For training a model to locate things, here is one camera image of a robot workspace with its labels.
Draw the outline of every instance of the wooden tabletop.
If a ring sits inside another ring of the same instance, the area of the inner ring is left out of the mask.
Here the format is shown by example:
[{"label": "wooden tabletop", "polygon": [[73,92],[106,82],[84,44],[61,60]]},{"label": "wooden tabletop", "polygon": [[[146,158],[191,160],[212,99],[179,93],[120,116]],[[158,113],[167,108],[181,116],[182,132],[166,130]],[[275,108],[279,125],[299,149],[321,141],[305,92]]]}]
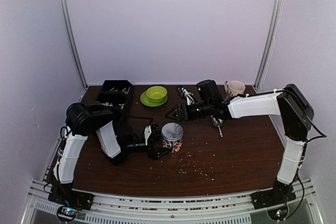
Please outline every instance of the wooden tabletop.
[{"label": "wooden tabletop", "polygon": [[[184,101],[175,86],[165,86],[166,104],[150,108],[140,102],[149,86],[135,86],[130,113],[154,118],[162,127],[171,122],[164,117],[173,106]],[[199,99],[196,86],[186,86]],[[83,101],[97,98],[101,87],[89,87]],[[255,93],[252,87],[247,92]],[[146,120],[129,119],[140,135]],[[280,168],[283,145],[268,116],[255,116],[224,122],[223,138],[208,119],[180,123],[183,146],[177,154],[158,161],[146,153],[136,153],[119,166],[104,156],[96,136],[85,142],[75,169],[73,188],[129,196],[181,197],[236,193],[269,188]]]}]

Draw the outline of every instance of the cup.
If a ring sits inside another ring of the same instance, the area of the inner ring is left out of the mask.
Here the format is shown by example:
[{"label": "cup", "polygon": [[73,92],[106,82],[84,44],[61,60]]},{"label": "cup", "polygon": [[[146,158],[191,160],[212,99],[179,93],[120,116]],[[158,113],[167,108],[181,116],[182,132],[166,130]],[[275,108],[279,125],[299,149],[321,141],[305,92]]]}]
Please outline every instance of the cup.
[{"label": "cup", "polygon": [[244,94],[245,85],[240,81],[225,81],[224,89],[226,97],[235,97],[238,94]]},{"label": "cup", "polygon": [[171,148],[171,153],[177,153],[182,148],[183,129],[177,123],[167,123],[162,127],[162,145]]}]

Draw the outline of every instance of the container of nuts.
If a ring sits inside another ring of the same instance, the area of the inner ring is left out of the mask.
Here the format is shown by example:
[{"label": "container of nuts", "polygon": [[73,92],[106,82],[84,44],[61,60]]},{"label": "container of nuts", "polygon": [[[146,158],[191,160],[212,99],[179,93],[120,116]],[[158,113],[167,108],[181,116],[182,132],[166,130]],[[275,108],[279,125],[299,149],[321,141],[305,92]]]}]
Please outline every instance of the container of nuts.
[{"label": "container of nuts", "polygon": [[182,148],[183,129],[177,123],[167,123],[162,127],[162,145],[165,148],[172,148],[172,153],[177,153]]}]

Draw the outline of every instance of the green plate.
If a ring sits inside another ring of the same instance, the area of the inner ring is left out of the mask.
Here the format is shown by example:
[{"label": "green plate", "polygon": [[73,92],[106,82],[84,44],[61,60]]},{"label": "green plate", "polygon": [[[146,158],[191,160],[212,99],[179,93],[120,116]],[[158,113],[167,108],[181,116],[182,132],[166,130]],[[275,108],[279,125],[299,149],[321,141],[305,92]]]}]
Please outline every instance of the green plate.
[{"label": "green plate", "polygon": [[165,103],[168,99],[168,96],[166,96],[166,98],[160,102],[160,103],[154,103],[154,102],[151,102],[148,98],[148,96],[146,95],[146,92],[143,92],[142,95],[140,96],[140,101],[148,106],[148,107],[157,107],[157,106],[161,106],[163,103]]}]

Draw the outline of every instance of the white lid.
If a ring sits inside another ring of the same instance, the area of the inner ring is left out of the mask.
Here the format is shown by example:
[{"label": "white lid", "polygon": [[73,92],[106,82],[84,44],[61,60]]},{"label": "white lid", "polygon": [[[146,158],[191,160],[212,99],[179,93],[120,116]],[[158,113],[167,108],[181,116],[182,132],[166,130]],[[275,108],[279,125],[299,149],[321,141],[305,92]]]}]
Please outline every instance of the white lid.
[{"label": "white lid", "polygon": [[183,129],[177,123],[167,123],[162,127],[161,134],[168,141],[176,141],[182,138]]}]

